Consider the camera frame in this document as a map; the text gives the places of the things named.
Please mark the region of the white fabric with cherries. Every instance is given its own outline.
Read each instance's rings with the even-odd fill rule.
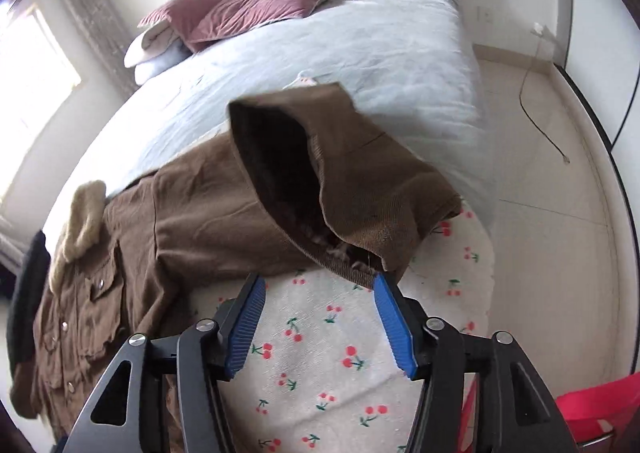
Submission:
[[[428,315],[485,335],[493,272],[491,241],[463,203],[422,242],[399,288]],[[244,368],[219,383],[238,450],[403,453],[422,382],[396,366],[371,291],[325,269],[266,280]],[[241,286],[198,290],[191,306],[210,317]]]

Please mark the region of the bright window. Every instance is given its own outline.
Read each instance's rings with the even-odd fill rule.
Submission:
[[[47,121],[80,84],[36,6],[0,36],[0,199]]]

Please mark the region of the beige floor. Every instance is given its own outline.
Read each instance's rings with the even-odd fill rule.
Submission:
[[[546,76],[480,62],[497,147],[492,331],[507,329],[553,395],[609,380],[617,314],[607,217],[582,138]]]

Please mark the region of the black cord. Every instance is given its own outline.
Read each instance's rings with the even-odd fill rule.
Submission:
[[[540,128],[540,126],[538,126],[535,122],[535,120],[533,120],[531,118],[531,116],[529,115],[529,113],[527,112],[527,110],[524,107],[524,104],[522,103],[522,92],[524,90],[524,84],[527,82],[527,77],[529,76],[529,72],[531,71],[531,69],[533,68],[533,63],[536,61],[536,59],[538,58],[538,53],[540,52],[540,43],[542,42],[542,38],[538,38],[538,46],[536,48],[536,55],[533,56],[533,59],[531,60],[531,63],[529,65],[529,68],[527,68],[527,71],[524,73],[524,78],[522,80],[522,85],[520,86],[520,93],[518,94],[518,100],[520,101],[520,107],[522,108],[522,111],[524,112],[524,114],[527,116],[527,118],[531,121],[531,124],[533,124],[533,126],[536,127],[536,129],[545,136],[545,138],[551,143],[553,144],[553,146],[560,152],[560,155],[562,155],[562,160],[564,160],[565,164],[569,164],[571,163],[571,161],[569,160],[569,157],[567,157],[564,152],[558,147],[558,144],[554,143],[549,136],[542,131],[542,129]]]

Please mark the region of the silver bolt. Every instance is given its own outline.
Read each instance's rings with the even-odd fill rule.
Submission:
[[[427,328],[429,330],[442,330],[444,328],[444,322],[442,319],[429,318],[427,319]]]
[[[209,332],[216,325],[211,319],[201,319],[196,323],[196,330],[199,332]]]
[[[498,343],[510,345],[511,343],[513,343],[513,336],[508,332],[501,331],[495,335],[495,340],[498,341]]]
[[[138,347],[140,346],[142,343],[144,343],[146,341],[146,337],[144,334],[133,334],[130,338],[129,338],[129,344],[132,347]]]

